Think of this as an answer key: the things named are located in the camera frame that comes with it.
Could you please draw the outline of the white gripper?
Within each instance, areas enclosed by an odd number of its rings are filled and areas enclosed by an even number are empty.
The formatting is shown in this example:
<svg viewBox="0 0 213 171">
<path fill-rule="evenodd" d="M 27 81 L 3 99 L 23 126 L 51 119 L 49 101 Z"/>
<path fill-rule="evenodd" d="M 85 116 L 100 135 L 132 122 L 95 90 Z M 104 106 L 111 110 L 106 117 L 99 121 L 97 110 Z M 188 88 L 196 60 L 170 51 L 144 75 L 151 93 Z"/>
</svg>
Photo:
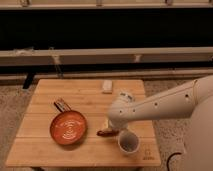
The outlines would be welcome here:
<svg viewBox="0 0 213 171">
<path fill-rule="evenodd" d="M 104 129 L 120 131 L 127 127 L 129 116 L 133 114 L 131 105 L 135 102 L 134 96 L 129 92 L 120 92 L 110 105 L 108 119 L 104 120 Z"/>
</svg>

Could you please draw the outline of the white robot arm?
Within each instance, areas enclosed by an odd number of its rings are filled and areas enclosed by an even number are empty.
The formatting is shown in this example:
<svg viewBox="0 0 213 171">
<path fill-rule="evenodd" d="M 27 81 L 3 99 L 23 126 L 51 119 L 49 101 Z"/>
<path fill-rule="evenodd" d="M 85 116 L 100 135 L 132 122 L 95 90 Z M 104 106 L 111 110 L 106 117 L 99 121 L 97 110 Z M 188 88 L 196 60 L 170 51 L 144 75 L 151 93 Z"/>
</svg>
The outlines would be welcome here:
<svg viewBox="0 0 213 171">
<path fill-rule="evenodd" d="M 181 171 L 213 171 L 213 75 L 195 79 L 134 102 L 120 93 L 111 104 L 108 123 L 122 130 L 140 120 L 189 118 Z"/>
</svg>

